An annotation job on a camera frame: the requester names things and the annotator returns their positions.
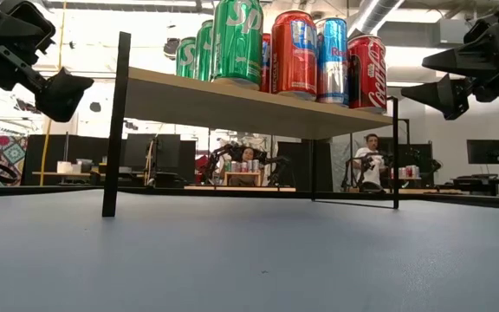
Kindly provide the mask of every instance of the colorful quilt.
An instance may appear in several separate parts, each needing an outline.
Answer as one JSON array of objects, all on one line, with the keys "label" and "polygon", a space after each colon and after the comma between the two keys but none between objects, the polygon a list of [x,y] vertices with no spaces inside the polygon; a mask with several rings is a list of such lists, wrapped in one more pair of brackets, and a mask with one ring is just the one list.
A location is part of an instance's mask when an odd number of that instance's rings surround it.
[{"label": "colorful quilt", "polygon": [[0,135],[0,164],[16,173],[18,180],[14,185],[21,183],[27,141],[27,137]]}]

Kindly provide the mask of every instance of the sprite can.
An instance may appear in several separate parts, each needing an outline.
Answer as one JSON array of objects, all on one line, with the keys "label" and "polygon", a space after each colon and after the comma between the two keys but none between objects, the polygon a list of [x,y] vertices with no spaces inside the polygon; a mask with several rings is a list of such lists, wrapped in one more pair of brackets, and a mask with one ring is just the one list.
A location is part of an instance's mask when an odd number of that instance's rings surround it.
[{"label": "sprite can", "polygon": [[196,74],[194,78],[200,81],[209,81],[211,74],[211,32],[213,20],[201,24],[196,37]]},{"label": "sprite can", "polygon": [[193,78],[195,73],[196,38],[187,37],[180,41],[177,49],[177,76]]},{"label": "sprite can", "polygon": [[211,81],[259,90],[263,11],[257,0],[221,0],[215,8]]}]

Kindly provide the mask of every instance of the white wall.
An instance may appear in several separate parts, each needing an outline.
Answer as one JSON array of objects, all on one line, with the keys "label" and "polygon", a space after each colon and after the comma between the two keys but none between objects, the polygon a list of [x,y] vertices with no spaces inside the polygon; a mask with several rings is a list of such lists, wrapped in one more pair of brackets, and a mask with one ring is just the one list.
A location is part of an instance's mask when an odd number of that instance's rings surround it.
[{"label": "white wall", "polygon": [[[479,103],[469,98],[470,109],[457,120],[444,120],[435,109],[425,109],[425,137],[432,140],[433,157],[443,163],[435,174],[435,183],[487,173],[487,166],[469,165],[467,140],[499,140],[499,98],[491,103]],[[490,173],[499,174],[499,165],[488,165]]]}]

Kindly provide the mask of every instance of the red can label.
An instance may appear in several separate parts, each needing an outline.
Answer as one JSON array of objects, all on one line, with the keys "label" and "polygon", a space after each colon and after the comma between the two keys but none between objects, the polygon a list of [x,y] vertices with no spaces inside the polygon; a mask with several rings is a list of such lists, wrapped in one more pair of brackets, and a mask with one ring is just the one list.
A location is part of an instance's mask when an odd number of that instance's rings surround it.
[{"label": "red can label", "polygon": [[376,36],[362,36],[348,44],[350,108],[386,111],[386,49]]},{"label": "red can label", "polygon": [[263,34],[263,62],[261,70],[261,91],[270,92],[270,34]]},{"label": "red can label", "polygon": [[272,32],[272,93],[317,94],[317,28],[305,12],[286,12],[276,18]]}]

